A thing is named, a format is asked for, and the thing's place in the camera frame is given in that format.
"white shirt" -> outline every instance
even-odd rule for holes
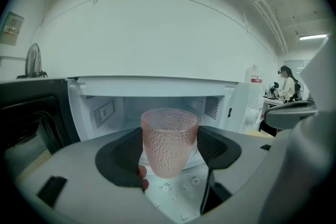
[[[279,97],[285,98],[285,101],[289,101],[289,99],[294,95],[295,93],[295,83],[294,79],[291,77],[288,77],[284,85],[282,87],[282,90],[279,91]]]

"person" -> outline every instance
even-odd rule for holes
[[[295,81],[292,70],[287,66],[282,66],[279,70],[282,78],[285,78],[281,91],[275,93],[275,97],[284,99],[285,103],[292,102],[295,94]]]
[[[282,98],[285,103],[292,102],[295,98],[295,82],[296,79],[293,76],[292,70],[287,66],[282,66],[279,71],[279,74],[281,74],[282,78],[285,78],[284,85],[282,87],[281,91],[277,91],[274,93],[275,97]],[[273,128],[269,126],[265,120],[262,120],[262,122],[259,125],[259,131],[265,131],[266,133],[276,136],[278,133],[278,130],[276,128]]]

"red label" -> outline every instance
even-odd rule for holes
[[[4,34],[5,34],[5,35],[9,35],[9,36],[11,36],[11,37],[14,37],[14,33],[10,33],[10,32],[4,31]]]
[[[251,82],[262,83],[262,79],[251,79]]]

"microwave door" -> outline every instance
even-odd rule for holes
[[[79,142],[65,80],[1,83],[0,95],[3,158],[15,183],[59,149]]]

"textured plastic cup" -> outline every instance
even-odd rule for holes
[[[197,116],[179,109],[153,109],[142,114],[141,127],[143,147],[154,174],[177,176],[193,149]]]

